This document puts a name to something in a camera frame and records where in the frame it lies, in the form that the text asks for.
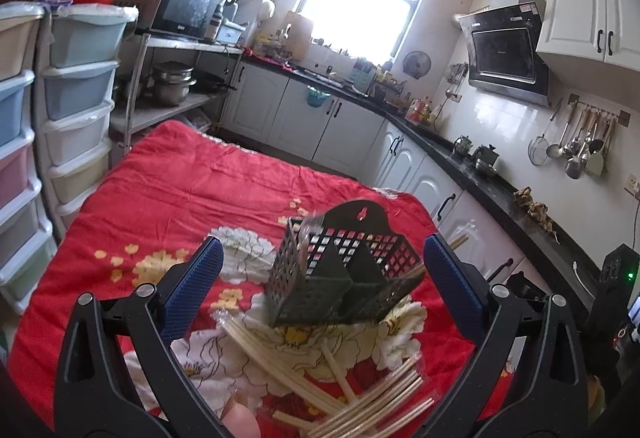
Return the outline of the right hand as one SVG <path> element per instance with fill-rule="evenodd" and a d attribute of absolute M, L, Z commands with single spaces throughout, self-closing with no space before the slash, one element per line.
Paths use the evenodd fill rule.
<path fill-rule="evenodd" d="M 235 390 L 222 409 L 220 419 L 234 438 L 259 438 L 255 415 L 247 408 L 244 392 Z"/>

